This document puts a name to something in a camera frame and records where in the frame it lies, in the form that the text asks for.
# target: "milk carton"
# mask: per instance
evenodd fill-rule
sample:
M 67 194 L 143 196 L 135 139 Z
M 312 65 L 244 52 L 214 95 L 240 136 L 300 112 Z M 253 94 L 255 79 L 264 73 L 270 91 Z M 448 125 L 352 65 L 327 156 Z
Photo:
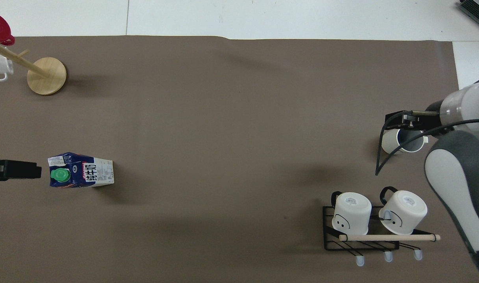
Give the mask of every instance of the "milk carton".
M 51 172 L 51 187 L 80 188 L 114 183 L 112 160 L 71 152 L 47 159 Z

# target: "wooden mug tree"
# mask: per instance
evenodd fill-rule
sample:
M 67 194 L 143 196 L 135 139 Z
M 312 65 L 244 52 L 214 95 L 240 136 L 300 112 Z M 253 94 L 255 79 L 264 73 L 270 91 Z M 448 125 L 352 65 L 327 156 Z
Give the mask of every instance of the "wooden mug tree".
M 63 63 L 52 57 L 45 57 L 31 63 L 23 58 L 29 52 L 28 50 L 16 54 L 2 46 L 13 45 L 14 41 L 11 28 L 0 16 L 0 55 L 28 69 L 27 83 L 35 93 L 50 95 L 58 91 L 66 81 L 66 68 Z

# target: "white floor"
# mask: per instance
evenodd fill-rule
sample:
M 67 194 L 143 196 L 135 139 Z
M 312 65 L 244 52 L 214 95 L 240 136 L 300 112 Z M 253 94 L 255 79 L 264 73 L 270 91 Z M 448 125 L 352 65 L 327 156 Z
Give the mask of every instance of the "white floor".
M 453 41 L 460 87 L 479 79 L 479 25 L 457 0 L 0 0 L 0 15 L 14 36 Z

